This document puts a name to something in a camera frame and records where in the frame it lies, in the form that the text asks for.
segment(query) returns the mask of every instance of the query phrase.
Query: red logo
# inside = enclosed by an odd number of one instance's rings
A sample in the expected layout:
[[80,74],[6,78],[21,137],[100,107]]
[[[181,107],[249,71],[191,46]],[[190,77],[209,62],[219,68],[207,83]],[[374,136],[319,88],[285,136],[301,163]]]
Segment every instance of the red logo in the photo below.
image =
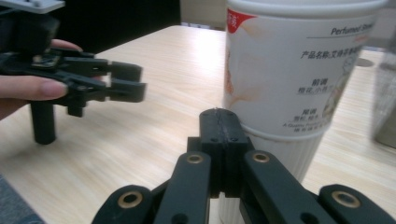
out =
[[251,18],[256,18],[256,17],[235,12],[228,8],[228,15],[227,15],[228,32],[230,32],[231,34],[235,33],[235,31],[238,29],[238,27],[242,24],[243,21]]

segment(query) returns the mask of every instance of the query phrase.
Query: wooden table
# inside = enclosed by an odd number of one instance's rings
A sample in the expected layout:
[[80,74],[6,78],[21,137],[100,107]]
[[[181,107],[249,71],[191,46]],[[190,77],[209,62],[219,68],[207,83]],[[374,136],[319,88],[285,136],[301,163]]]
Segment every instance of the wooden table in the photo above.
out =
[[[224,46],[224,32],[174,26],[99,54],[144,67],[145,101],[90,102],[82,119],[57,106],[58,139],[48,146],[34,142],[26,106],[0,122],[0,173],[48,223],[90,223],[114,190],[157,187],[199,135],[199,114],[221,107]],[[371,138],[381,56],[361,55],[375,66],[353,72],[304,186],[350,186],[396,217],[396,149]]]

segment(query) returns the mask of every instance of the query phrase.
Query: black mechanical arm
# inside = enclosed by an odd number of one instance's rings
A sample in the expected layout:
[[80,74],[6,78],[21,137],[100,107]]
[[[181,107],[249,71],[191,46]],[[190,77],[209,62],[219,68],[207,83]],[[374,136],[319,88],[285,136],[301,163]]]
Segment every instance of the black mechanical arm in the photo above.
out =
[[247,224],[381,223],[395,220],[354,189],[331,185],[310,193],[271,153],[255,150],[237,116],[224,109],[200,115],[200,137],[172,177],[154,190],[126,186],[112,193],[93,224],[204,224],[209,199],[240,198]]
[[[58,80],[67,86],[66,96],[50,101],[32,101],[35,140],[49,144],[56,139],[53,105],[67,107],[69,115],[82,117],[88,101],[138,103],[143,101],[142,68],[128,63],[95,59],[74,49],[52,49],[59,22],[48,14],[14,9],[0,14],[0,75],[36,76]],[[99,78],[111,76],[108,86]]]

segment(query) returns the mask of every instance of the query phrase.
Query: human hand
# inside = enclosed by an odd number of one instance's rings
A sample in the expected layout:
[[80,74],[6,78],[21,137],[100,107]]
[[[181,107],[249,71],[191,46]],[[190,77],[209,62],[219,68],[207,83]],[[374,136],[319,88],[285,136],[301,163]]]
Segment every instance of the human hand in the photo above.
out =
[[[56,48],[81,48],[67,41],[54,39],[51,45]],[[44,101],[60,98],[67,94],[62,82],[33,76],[0,76],[0,120],[14,113],[28,101]]]

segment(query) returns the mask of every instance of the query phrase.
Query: white cup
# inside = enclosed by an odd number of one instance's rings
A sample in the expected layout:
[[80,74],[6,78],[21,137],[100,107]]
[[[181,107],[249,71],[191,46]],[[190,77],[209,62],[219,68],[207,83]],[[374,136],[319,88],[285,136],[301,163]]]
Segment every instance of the white cup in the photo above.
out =
[[[302,181],[386,0],[228,0],[223,107]],[[220,197],[224,224],[243,223]]]

